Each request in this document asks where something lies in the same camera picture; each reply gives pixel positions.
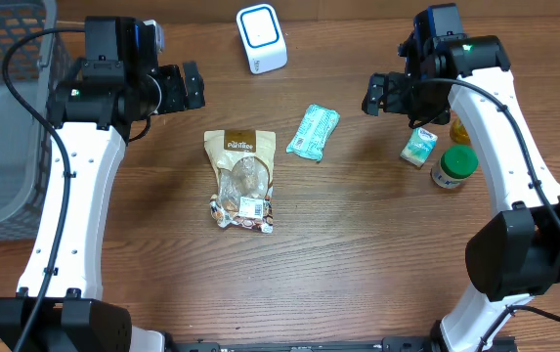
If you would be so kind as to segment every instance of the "teal packet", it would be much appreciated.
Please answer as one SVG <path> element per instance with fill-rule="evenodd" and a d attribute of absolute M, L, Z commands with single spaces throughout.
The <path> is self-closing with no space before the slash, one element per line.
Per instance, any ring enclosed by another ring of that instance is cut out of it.
<path fill-rule="evenodd" d="M 432 153 L 438 142 L 438 136 L 418 127 L 412 131 L 406 147 L 401 151 L 401 157 L 421 167 Z"/>
<path fill-rule="evenodd" d="M 286 147 L 286 152 L 321 161 L 325 142 L 339 121 L 338 112 L 318 105 L 310 105 L 301 120 L 297 133 Z"/>

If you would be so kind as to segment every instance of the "wooden tabletop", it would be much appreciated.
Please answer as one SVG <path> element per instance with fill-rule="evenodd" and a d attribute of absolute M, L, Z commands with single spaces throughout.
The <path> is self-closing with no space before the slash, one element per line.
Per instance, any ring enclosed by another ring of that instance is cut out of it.
<path fill-rule="evenodd" d="M 464 26 L 503 42 L 524 115 L 560 182 L 560 18 Z M 156 118 L 126 151 L 108 210 L 104 301 L 178 341 L 425 335 L 468 285 L 464 248 L 491 214 L 481 172 L 457 191 L 430 179 L 431 164 L 452 145 L 449 126 L 428 126 L 440 140 L 419 170 L 399 159 L 408 119 L 360 109 L 371 74 L 403 71 L 397 44 L 411 20 L 282 29 L 288 65 L 253 76 L 235 24 L 165 27 L 160 63 L 197 61 L 207 105 Z M 69 36 L 68 47 L 81 55 L 83 38 Z M 310 104 L 341 115 L 321 163 L 285 153 Z M 210 217 L 217 185 L 203 132 L 228 128 L 277 133 L 271 235 L 221 230 Z M 0 296 L 14 294 L 32 244 L 0 242 Z M 560 285 L 532 304 L 560 314 Z M 530 313 L 502 333 L 522 351 L 560 350 L 560 325 Z"/>

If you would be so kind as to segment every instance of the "gray bin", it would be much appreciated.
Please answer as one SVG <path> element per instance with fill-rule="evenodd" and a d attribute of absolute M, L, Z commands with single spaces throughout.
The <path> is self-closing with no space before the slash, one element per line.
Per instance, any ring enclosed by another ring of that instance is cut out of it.
<path fill-rule="evenodd" d="M 49 135 L 4 85 L 2 61 L 12 44 L 55 24 L 54 0 L 0 0 L 0 240 L 36 237 L 51 163 Z M 54 34 L 20 48 L 9 73 L 20 94 L 46 115 L 47 98 L 69 65 Z"/>

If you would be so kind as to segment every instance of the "white box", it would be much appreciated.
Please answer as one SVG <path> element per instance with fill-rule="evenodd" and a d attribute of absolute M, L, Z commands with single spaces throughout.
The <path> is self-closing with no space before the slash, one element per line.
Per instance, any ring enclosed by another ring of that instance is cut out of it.
<path fill-rule="evenodd" d="M 283 67 L 288 62 L 276 10 L 260 4 L 238 11 L 238 30 L 251 73 L 259 74 Z"/>

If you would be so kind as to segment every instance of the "barcode label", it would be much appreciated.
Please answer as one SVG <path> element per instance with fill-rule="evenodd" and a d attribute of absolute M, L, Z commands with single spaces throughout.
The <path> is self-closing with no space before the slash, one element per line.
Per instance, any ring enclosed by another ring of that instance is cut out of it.
<path fill-rule="evenodd" d="M 240 208 L 238 216 L 245 218 L 262 219 L 264 200 L 248 197 L 240 197 Z"/>
<path fill-rule="evenodd" d="M 301 149 L 301 145 L 303 145 L 304 138 L 299 137 L 297 138 L 297 142 L 295 142 L 295 149 Z"/>

